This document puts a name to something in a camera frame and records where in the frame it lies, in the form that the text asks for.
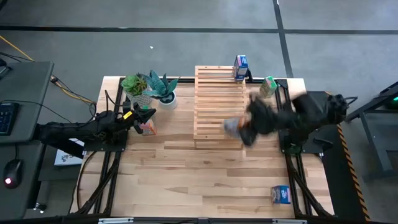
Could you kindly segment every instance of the juice box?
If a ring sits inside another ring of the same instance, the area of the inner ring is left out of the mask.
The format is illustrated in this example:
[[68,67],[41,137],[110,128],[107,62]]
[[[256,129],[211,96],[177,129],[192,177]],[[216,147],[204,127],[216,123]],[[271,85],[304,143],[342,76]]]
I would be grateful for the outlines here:
[[143,136],[156,135],[156,127],[154,121],[155,121],[155,115],[152,115],[152,117],[145,124],[139,125],[139,127],[142,129]]
[[233,75],[236,82],[241,82],[246,76],[249,65],[246,55],[237,55],[233,67]]
[[272,76],[266,77],[260,87],[260,95],[268,98],[275,93],[277,88],[276,82]]
[[289,186],[278,185],[271,187],[272,203],[290,204]]

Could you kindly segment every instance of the black stand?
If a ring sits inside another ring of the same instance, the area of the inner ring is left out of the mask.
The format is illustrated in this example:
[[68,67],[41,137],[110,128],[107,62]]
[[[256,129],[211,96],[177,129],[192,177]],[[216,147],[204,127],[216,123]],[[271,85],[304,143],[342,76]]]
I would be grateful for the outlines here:
[[398,142],[396,134],[391,134],[398,131],[398,111],[377,110],[379,107],[391,102],[395,97],[398,97],[398,82],[381,91],[379,96],[356,109],[346,118],[346,122],[361,118],[369,144],[379,159],[380,170],[373,174],[364,175],[363,180],[365,182],[398,176],[398,173],[392,168],[391,161],[387,155],[388,151],[397,151],[395,144],[395,142]]

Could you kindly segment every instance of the cardboard box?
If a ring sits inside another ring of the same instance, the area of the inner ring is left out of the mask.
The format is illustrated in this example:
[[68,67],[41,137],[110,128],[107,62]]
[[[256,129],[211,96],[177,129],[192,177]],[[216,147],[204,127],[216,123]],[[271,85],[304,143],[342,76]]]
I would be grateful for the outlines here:
[[260,87],[260,95],[268,98],[271,97],[277,88],[277,84],[272,76],[266,77]]
[[233,67],[233,75],[236,82],[241,82],[246,76],[249,65],[246,55],[237,55]]

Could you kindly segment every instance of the plant pot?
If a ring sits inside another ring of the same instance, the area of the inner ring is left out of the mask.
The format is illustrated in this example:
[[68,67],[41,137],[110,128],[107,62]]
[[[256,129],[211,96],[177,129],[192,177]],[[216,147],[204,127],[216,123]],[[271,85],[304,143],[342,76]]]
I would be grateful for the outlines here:
[[169,101],[159,100],[159,105],[162,109],[172,110],[177,106],[177,96],[174,91],[171,94],[171,96],[172,96],[172,99]]
[[124,91],[127,95],[127,97],[130,99],[131,104],[137,102],[138,105],[142,108],[143,106],[147,106],[150,105],[150,103],[152,102],[152,98],[149,97],[148,95],[145,94],[141,94],[138,96],[133,96],[132,94],[130,94],[127,91]]

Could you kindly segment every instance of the green plant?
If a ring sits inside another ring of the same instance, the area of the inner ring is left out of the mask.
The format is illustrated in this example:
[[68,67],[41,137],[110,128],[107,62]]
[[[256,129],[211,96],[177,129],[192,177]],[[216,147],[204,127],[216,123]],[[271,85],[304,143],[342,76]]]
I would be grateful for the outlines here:
[[139,96],[147,88],[147,82],[144,77],[146,77],[146,75],[140,73],[137,73],[136,75],[128,75],[122,81],[122,87],[131,95]]
[[151,70],[149,76],[144,76],[145,81],[152,88],[152,90],[145,90],[144,93],[157,100],[172,100],[166,99],[172,94],[177,87],[178,79],[167,81],[166,74],[160,79],[155,71]]

